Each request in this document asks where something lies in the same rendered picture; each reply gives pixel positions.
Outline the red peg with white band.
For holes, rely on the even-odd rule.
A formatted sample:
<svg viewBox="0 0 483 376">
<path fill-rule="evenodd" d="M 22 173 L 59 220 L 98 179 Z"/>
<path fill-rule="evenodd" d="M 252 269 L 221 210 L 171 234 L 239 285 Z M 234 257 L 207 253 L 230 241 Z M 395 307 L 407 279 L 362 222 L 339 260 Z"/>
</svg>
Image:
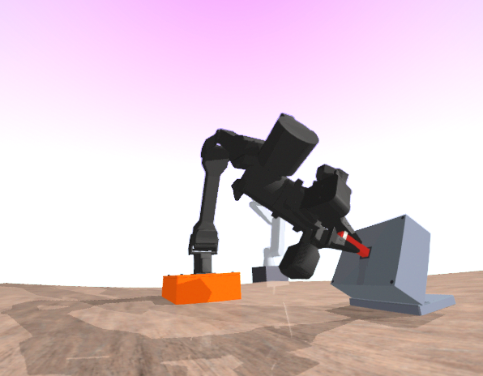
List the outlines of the red peg with white band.
<svg viewBox="0 0 483 376">
<path fill-rule="evenodd" d="M 342 231 L 337 234 L 340 235 L 342 238 L 344 238 L 346 241 L 348 240 L 353 245 L 355 245 L 360 250 L 360 253 L 357 253 L 357 254 L 359 254 L 362 258 L 365 256 L 369 256 L 370 249 L 360 244 L 360 242 L 354 240 L 353 237 L 350 237 L 347 232 Z"/>
</svg>

